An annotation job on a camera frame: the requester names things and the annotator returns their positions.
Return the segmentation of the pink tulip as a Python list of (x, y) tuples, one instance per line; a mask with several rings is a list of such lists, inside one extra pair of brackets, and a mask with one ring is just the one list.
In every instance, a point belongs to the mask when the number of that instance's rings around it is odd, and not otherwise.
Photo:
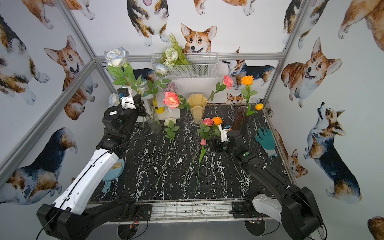
[(199, 184), (200, 184), (201, 162), (202, 162), (202, 160), (203, 160), (203, 158), (205, 156), (205, 153), (207, 151), (206, 144), (207, 144), (207, 140), (206, 139), (202, 139), (201, 142), (200, 142), (200, 145), (202, 146), (202, 148), (201, 148), (201, 153), (200, 153), (200, 157), (199, 157), (198, 173), (197, 173), (197, 185), (196, 185), (196, 188), (195, 188), (195, 193), (198, 192), (198, 188), (199, 188)]

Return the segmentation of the orange tulip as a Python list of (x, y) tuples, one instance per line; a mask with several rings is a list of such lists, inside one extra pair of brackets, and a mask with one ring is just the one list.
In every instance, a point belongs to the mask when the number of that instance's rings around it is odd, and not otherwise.
[(246, 111), (246, 116), (251, 116), (253, 114), (256, 114), (257, 111), (261, 111), (264, 108), (263, 104), (256, 104), (253, 108), (251, 104), (248, 104), (247, 106), (247, 111)]

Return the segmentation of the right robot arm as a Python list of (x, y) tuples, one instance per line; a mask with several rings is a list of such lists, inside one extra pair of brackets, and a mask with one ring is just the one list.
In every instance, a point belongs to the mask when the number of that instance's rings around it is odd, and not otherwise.
[(237, 130), (221, 130), (218, 148), (228, 154), (235, 167), (258, 180), (272, 194), (255, 192), (230, 211), (235, 218), (268, 216), (284, 228), (293, 240), (304, 240), (325, 224), (314, 194), (299, 188), (273, 171), (254, 152), (247, 149), (243, 135)]

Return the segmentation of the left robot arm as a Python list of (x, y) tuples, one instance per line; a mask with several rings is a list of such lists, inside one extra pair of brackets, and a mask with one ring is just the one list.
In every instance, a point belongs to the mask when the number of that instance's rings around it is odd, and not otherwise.
[(59, 240), (85, 240), (98, 226), (116, 219), (134, 206), (129, 198), (87, 208), (93, 192), (111, 167), (124, 156), (138, 117), (146, 116), (141, 95), (119, 94), (120, 105), (108, 108), (103, 117), (104, 136), (92, 158), (75, 181), (51, 205), (37, 211), (41, 232)]

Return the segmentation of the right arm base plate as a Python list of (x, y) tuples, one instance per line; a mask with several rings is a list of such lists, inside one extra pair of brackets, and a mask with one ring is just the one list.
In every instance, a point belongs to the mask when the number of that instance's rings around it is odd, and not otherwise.
[(237, 201), (232, 202), (232, 209), (229, 211), (230, 215), (233, 215), (235, 219), (240, 218), (257, 218), (259, 213), (255, 210), (251, 201)]

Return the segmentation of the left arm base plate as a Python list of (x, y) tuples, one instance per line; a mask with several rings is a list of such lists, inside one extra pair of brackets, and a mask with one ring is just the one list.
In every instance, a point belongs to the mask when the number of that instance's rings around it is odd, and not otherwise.
[(138, 204), (135, 206), (135, 211), (133, 213), (134, 219), (136, 221), (149, 222), (151, 220), (152, 211), (153, 211), (153, 205)]

